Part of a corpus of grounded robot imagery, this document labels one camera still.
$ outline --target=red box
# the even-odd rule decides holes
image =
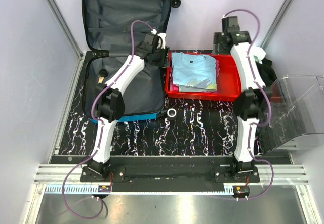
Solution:
[[[231,56],[209,55],[218,60],[219,75],[217,76],[216,92],[179,92],[170,90],[170,77],[172,75],[172,52],[169,53],[170,67],[167,69],[166,92],[170,98],[204,99],[234,101],[241,93],[241,82],[234,59]]]

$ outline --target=t-shirt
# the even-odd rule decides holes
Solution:
[[[216,60],[208,55],[172,53],[172,78],[179,87],[216,91]]]

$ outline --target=reflective floor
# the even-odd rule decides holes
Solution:
[[[252,186],[250,196],[262,191],[260,186]],[[85,195],[67,195],[73,203]],[[95,220],[83,220],[66,210],[62,195],[45,194],[37,224],[209,224],[209,223],[306,223],[302,214],[298,195],[292,186],[273,186],[269,192],[256,200],[232,201],[219,200],[211,196],[146,196],[146,195],[110,195],[104,199],[109,214],[104,211]],[[95,215],[100,203],[89,199],[73,207],[77,213],[85,216]]]

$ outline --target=black marble tabletop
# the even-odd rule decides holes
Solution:
[[[210,51],[189,51],[210,53]],[[85,65],[81,71],[62,138],[59,155],[89,155],[97,127],[82,111]],[[237,118],[231,102],[165,98],[177,118],[120,122],[111,144],[112,155],[203,156],[232,155],[237,140]],[[261,154],[256,136],[255,154]]]

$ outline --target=transparent container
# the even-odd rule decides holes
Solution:
[[[289,75],[272,85],[271,123],[259,128],[263,153],[299,155],[324,143],[324,77]],[[265,121],[267,113],[262,115]]]

